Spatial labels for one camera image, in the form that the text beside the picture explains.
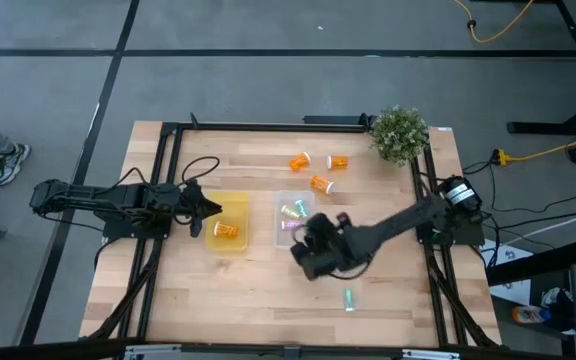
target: green plant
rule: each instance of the green plant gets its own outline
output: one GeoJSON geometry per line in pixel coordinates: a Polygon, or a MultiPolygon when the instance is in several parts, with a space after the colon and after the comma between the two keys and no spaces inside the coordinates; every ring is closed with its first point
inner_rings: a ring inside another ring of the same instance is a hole
{"type": "Polygon", "coordinates": [[[415,108],[383,110],[369,132],[379,155],[399,166],[417,157],[428,145],[428,126],[415,108]]]}

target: white cable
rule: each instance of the white cable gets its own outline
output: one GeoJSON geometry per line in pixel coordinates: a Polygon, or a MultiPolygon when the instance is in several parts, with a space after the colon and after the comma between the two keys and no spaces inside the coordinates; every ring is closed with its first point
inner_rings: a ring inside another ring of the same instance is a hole
{"type": "Polygon", "coordinates": [[[519,241],[519,240],[522,240],[523,238],[527,238],[527,237],[529,237],[529,236],[541,234],[541,233],[543,233],[543,232],[550,231],[550,230],[552,230],[552,229],[556,229],[556,228],[558,228],[558,227],[562,227],[562,226],[566,226],[566,225],[568,225],[568,224],[572,224],[572,223],[574,223],[575,221],[576,221],[576,218],[573,218],[573,219],[570,219],[570,220],[566,220],[566,221],[564,221],[564,222],[560,222],[559,224],[550,225],[550,226],[545,227],[545,228],[543,228],[543,229],[535,230],[535,231],[533,231],[533,232],[531,232],[531,233],[528,233],[528,234],[526,234],[526,235],[524,235],[524,236],[522,236],[522,237],[518,237],[518,238],[516,238],[516,239],[512,239],[512,240],[510,240],[510,241],[506,241],[505,243],[502,244],[502,246],[510,245],[510,244],[515,243],[515,242],[517,242],[517,241],[519,241]]]}

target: person's foot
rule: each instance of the person's foot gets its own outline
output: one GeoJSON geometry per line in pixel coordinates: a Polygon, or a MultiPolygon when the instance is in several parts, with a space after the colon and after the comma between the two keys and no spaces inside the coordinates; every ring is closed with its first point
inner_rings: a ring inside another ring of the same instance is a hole
{"type": "Polygon", "coordinates": [[[14,144],[15,151],[9,155],[0,155],[0,186],[4,186],[13,181],[19,171],[21,163],[30,155],[30,146],[14,144]]]}

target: wooden table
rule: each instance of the wooden table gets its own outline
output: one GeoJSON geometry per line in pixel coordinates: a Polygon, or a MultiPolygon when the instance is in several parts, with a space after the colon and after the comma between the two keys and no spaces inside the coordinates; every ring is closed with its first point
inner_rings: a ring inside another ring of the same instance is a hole
{"type": "MultiPolygon", "coordinates": [[[[135,123],[122,173],[136,166],[150,177],[160,128],[160,122],[135,123]]],[[[460,174],[452,131],[433,128],[430,135],[437,176],[460,174]]],[[[215,253],[204,246],[203,233],[191,238],[187,227],[175,224],[163,246],[147,340],[437,346],[428,274],[414,231],[385,243],[370,269],[353,281],[310,282],[289,251],[273,246],[273,192],[310,190],[309,178],[315,174],[336,182],[334,195],[316,194],[316,210],[331,219],[346,211],[354,224],[373,224],[415,202],[410,167],[398,168],[380,159],[369,143],[365,134],[184,131],[176,182],[193,159],[218,156],[221,166],[199,183],[206,193],[248,192],[249,246],[241,253],[215,253]],[[292,172],[288,160],[302,151],[310,154],[312,165],[292,172]],[[329,154],[348,155],[348,169],[328,171],[329,154]],[[344,288],[353,290],[357,311],[344,311],[344,288]]],[[[189,175],[212,164],[197,163],[189,175]]],[[[139,179],[129,177],[131,181],[139,179]]],[[[135,239],[121,239],[102,253],[81,335],[96,330],[124,295],[135,244],[135,239]]],[[[452,254],[461,300],[488,336],[499,342],[481,259],[466,246],[453,246],[452,254]]],[[[129,334],[136,333],[140,308],[137,299],[129,334]]],[[[445,299],[444,312],[454,342],[445,299]]]]}

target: concrete floor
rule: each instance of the concrete floor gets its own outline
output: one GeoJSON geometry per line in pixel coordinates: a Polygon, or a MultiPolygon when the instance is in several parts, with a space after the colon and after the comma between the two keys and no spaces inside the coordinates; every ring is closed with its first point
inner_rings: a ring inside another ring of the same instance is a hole
{"type": "MultiPolygon", "coordinates": [[[[0,47],[114,48],[129,0],[0,0],[0,47]]],[[[576,20],[576,2],[567,2],[576,20]]],[[[469,5],[486,37],[518,4],[469,5]]],[[[506,37],[482,47],[465,31],[465,14],[445,0],[142,0],[129,49],[383,48],[572,49],[557,9],[537,4],[506,37]]],[[[24,171],[0,188],[0,346],[16,341],[20,319],[53,230],[27,207],[32,188],[73,174],[109,58],[0,57],[0,128],[34,148],[24,171]]],[[[119,177],[135,120],[299,122],[304,115],[377,113],[415,106],[436,126],[455,130],[464,165],[493,148],[529,154],[568,137],[511,136],[507,121],[560,122],[576,112],[576,61],[384,58],[124,58],[90,164],[88,184],[119,177]]],[[[531,207],[576,195],[576,168],[563,153],[496,169],[497,206],[531,207]]],[[[486,203],[487,173],[471,177],[486,203]]],[[[576,211],[576,201],[548,215],[576,211]]],[[[496,215],[500,224],[533,218],[496,215]]],[[[93,225],[89,215],[76,220],[93,225]]],[[[526,233],[534,227],[518,231],[526,233]]],[[[77,337],[100,235],[73,228],[38,342],[77,337]]],[[[576,224],[538,240],[576,240],[576,224]]],[[[542,247],[519,243],[531,251],[542,247]]],[[[550,352],[557,342],[503,325],[504,343],[550,352]]]]}

